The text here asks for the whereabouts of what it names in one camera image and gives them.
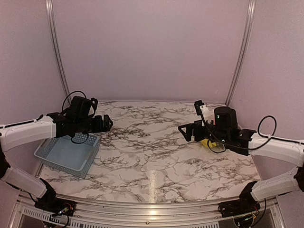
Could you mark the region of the clear zip top bag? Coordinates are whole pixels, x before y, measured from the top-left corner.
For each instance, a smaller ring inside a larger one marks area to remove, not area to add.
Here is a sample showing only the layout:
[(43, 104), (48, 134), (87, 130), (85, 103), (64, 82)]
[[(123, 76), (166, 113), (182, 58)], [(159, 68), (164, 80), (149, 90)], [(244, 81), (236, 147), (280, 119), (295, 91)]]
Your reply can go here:
[(213, 153), (216, 153), (216, 154), (219, 154), (219, 153), (223, 153), (226, 151), (226, 147), (220, 143), (216, 143), (217, 144), (217, 147), (214, 147), (214, 148), (208, 148), (211, 152)]

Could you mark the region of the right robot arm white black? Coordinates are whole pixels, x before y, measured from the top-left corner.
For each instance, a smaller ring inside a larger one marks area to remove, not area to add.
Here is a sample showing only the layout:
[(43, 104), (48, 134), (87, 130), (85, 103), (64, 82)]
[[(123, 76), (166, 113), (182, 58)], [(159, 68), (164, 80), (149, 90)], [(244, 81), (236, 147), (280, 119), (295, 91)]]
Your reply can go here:
[(304, 142), (263, 135), (255, 130), (240, 129), (236, 111), (221, 106), (214, 109), (214, 120), (208, 122), (204, 114), (206, 105), (195, 104), (200, 120), (181, 125), (178, 130), (186, 141), (196, 142), (206, 139), (208, 142), (220, 143), (232, 152), (244, 156), (264, 156), (285, 161), (295, 165), (290, 171), (268, 180), (249, 183), (236, 201), (235, 208), (245, 213), (254, 205), (268, 197), (304, 190)]

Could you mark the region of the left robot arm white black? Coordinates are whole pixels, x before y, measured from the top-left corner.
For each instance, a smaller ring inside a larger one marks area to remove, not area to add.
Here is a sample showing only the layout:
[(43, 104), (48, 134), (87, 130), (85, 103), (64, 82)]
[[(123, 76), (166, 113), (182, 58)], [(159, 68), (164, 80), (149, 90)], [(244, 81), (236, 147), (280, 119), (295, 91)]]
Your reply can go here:
[(28, 192), (41, 200), (49, 211), (56, 211), (60, 201), (48, 182), (38, 179), (24, 170), (13, 168), (5, 153), (18, 146), (64, 136), (74, 137), (76, 133), (88, 135), (111, 130), (113, 121), (108, 115), (96, 115), (98, 101), (95, 98), (74, 96), (69, 107), (61, 112), (41, 115), (25, 122), (1, 125), (0, 127), (0, 180)]

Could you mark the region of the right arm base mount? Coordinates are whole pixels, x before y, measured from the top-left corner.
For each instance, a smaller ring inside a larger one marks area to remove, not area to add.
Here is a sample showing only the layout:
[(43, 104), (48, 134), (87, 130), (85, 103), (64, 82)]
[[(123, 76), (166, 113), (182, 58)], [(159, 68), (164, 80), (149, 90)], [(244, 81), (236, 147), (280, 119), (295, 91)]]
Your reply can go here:
[(221, 202), (218, 211), (223, 218), (238, 216), (260, 210), (260, 204), (255, 201), (249, 191), (243, 191), (239, 199)]

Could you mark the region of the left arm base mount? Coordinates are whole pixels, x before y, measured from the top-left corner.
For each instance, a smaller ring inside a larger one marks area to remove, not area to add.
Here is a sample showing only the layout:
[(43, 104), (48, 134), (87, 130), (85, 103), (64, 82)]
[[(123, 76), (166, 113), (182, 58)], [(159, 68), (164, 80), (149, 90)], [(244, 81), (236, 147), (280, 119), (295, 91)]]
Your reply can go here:
[(52, 212), (53, 216), (68, 215), (73, 216), (76, 203), (71, 200), (58, 198), (53, 189), (47, 189), (46, 193), (37, 198), (34, 204), (35, 208)]

